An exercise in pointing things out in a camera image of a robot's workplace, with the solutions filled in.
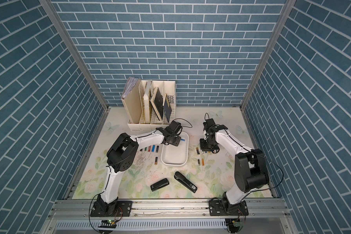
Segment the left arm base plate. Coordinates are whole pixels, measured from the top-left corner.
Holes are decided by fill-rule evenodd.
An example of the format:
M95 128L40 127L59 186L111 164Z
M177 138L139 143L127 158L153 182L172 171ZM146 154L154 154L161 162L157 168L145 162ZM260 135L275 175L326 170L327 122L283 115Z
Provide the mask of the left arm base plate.
M90 212L91 217L129 217L133 202L130 200L116 200L109 204L95 201Z

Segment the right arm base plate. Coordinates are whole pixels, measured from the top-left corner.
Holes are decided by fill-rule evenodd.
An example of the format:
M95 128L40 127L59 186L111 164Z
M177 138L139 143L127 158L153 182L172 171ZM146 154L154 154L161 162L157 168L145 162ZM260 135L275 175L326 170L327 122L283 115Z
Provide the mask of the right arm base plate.
M226 199L213 198L209 200L210 216L248 216L246 201L231 205Z

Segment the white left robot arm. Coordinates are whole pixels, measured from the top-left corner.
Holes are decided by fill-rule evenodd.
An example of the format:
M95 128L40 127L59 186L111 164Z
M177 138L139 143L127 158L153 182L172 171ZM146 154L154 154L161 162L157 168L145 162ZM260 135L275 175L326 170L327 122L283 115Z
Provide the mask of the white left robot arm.
M120 134L107 152L108 174L104 189L99 195L102 201L110 204L118 199L123 173L133 164L138 150L160 144L178 146L181 132L181 124L172 121L167 127L159 127L149 133L132 136Z

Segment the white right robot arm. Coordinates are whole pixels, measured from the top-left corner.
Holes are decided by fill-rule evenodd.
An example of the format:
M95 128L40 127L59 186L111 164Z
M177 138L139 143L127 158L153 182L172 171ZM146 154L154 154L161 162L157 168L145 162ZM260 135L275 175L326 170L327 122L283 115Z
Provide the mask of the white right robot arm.
M199 141L202 151L216 154L223 147L235 157L235 183L222 198L226 208L240 204L250 193L269 183L265 155L260 149L246 147L225 125L216 124L213 119L204 121L203 131L205 137Z

